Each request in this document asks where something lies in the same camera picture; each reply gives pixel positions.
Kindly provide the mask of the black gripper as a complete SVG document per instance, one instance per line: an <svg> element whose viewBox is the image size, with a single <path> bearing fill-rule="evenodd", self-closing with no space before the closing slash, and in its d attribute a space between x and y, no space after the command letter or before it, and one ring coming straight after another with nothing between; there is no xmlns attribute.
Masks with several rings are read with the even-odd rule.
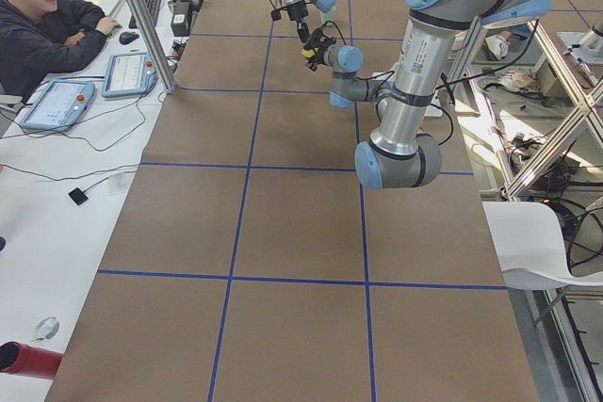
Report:
<svg viewBox="0 0 603 402"><path fill-rule="evenodd" d="M288 17L291 21L302 23L308 16L308 10L305 2L295 2L286 6Z"/></svg>
<svg viewBox="0 0 603 402"><path fill-rule="evenodd" d="M308 25L304 21L296 22L298 37L302 43L302 56L309 70L316 70L319 65L330 66L329 50L336 45L336 38L324 33L322 28L315 29L310 35Z"/></svg>

